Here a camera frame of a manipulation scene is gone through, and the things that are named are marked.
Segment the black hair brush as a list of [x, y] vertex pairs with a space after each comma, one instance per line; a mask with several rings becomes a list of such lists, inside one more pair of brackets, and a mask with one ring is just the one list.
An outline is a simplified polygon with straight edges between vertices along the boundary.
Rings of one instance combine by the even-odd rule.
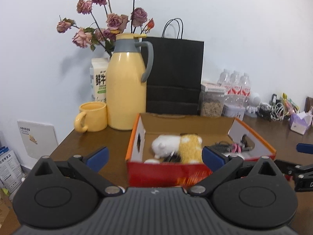
[[253, 149], [252, 146], [249, 146], [248, 143], [244, 143], [243, 141], [241, 141], [240, 143], [228, 143], [226, 141], [221, 141], [209, 146], [209, 148], [224, 155], [227, 154], [239, 155], [249, 152]]

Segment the yellow white plush cat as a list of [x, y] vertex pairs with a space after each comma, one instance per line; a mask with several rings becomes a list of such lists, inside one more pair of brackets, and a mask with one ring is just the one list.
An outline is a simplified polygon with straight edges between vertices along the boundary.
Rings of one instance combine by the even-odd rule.
[[182, 164], [202, 163], [203, 140], [197, 134], [160, 135], [151, 144], [156, 159], [177, 155]]

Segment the purple tissue pack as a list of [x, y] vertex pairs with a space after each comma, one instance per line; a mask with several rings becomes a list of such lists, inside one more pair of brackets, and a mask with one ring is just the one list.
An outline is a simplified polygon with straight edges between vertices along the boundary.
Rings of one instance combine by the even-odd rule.
[[289, 121], [290, 130], [300, 135], [304, 135], [312, 124], [312, 114], [301, 112], [292, 114]]

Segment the red cardboard box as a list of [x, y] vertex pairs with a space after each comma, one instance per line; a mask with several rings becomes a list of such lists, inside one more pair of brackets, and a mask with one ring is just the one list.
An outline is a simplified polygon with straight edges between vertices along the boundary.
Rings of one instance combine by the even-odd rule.
[[222, 141], [238, 143], [246, 138], [253, 149], [243, 153], [245, 160], [256, 161], [261, 156], [273, 159], [276, 156], [276, 150], [238, 118], [141, 113], [133, 126], [125, 158], [131, 187], [189, 187], [212, 173], [202, 163], [146, 163], [146, 160], [154, 158], [152, 142], [162, 134], [197, 134], [202, 138], [203, 146]]

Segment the yellow ceramic mug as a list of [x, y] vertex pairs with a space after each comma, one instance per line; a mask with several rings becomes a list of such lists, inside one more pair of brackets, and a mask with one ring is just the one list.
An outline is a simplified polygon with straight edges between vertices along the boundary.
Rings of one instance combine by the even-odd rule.
[[79, 107], [74, 129], [79, 133], [99, 132], [108, 126], [107, 105], [104, 102], [87, 102]]

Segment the small white lid cup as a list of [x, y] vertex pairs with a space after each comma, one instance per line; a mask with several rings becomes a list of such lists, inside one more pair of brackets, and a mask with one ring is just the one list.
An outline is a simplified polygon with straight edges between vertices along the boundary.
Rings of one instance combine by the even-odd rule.
[[147, 159], [144, 161], [145, 164], [160, 164], [160, 161], [157, 159]]

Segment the clear seed container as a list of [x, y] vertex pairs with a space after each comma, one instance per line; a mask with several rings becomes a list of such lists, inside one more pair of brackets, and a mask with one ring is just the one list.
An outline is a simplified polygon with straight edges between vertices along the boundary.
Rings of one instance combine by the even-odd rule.
[[206, 117], [220, 117], [226, 94], [203, 92], [200, 94], [200, 115]]

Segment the white robot figurine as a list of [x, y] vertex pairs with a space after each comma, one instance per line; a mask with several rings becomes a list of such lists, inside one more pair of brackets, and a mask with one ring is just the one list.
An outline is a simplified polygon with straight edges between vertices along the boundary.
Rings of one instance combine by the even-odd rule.
[[248, 103], [247, 103], [247, 107], [246, 107], [246, 115], [256, 118], [257, 117], [257, 111], [258, 111], [258, 107], [261, 104], [261, 98], [259, 96], [258, 93], [251, 93], [248, 99]]

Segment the white red flat box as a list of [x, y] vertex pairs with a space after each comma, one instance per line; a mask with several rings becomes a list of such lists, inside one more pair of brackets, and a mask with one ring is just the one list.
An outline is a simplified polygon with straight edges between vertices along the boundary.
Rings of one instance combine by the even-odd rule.
[[227, 93], [227, 90], [225, 87], [218, 85], [218, 84], [208, 83], [208, 82], [201, 83], [201, 90], [203, 92], [210, 92], [210, 93], [219, 93], [219, 94]]

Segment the right water bottle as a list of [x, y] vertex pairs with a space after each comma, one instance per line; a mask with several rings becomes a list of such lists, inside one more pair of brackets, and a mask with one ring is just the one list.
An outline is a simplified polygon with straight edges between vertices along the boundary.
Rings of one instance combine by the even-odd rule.
[[244, 73], [243, 76], [240, 78], [240, 104], [243, 107], [247, 107], [248, 105], [248, 100], [250, 97], [250, 92], [251, 92], [251, 83], [249, 79], [249, 74]]

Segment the black paper bag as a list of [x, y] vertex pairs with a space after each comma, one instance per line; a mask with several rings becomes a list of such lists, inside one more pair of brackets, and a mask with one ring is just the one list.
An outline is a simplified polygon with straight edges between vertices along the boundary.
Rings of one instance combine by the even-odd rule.
[[154, 49], [147, 81], [146, 112], [196, 115], [201, 91], [204, 42], [183, 39], [183, 21], [170, 19], [161, 37], [147, 37]]

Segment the white milk carton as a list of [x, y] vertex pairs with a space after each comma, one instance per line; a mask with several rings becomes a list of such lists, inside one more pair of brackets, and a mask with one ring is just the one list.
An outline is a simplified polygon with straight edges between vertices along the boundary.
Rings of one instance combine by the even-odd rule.
[[93, 58], [90, 66], [92, 101], [106, 102], [106, 71], [108, 58]]

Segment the yellow thermos jug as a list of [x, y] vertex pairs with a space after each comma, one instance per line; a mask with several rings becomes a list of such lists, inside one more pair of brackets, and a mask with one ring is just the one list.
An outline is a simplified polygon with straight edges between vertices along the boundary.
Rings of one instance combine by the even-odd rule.
[[108, 125], [131, 130], [139, 113], [146, 112], [146, 81], [154, 60], [154, 49], [146, 34], [121, 33], [106, 71]]

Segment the dried pink rose bouquet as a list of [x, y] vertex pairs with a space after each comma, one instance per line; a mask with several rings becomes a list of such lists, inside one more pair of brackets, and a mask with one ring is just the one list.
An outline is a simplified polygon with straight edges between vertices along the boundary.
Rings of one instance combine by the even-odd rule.
[[[141, 34], [147, 34], [154, 28], [154, 20], [148, 18], [148, 13], [141, 7], [136, 7], [132, 0], [132, 12], [130, 15], [117, 14], [112, 10], [110, 0], [78, 0], [76, 12], [90, 15], [93, 22], [89, 27], [79, 27], [75, 20], [60, 18], [56, 25], [58, 33], [65, 33], [75, 28], [77, 32], [72, 38], [72, 43], [80, 48], [90, 48], [92, 51], [101, 46], [111, 56], [115, 48], [116, 36], [125, 32], [130, 25], [130, 32], [135, 33], [140, 29]], [[100, 27], [93, 14], [93, 6], [103, 7], [106, 14], [106, 27]]]

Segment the white board by wall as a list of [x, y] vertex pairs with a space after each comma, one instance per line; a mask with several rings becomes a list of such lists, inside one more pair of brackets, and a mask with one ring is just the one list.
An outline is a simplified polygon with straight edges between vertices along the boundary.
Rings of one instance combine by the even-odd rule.
[[58, 147], [53, 125], [22, 120], [18, 120], [17, 124], [28, 156], [39, 159], [51, 155]]

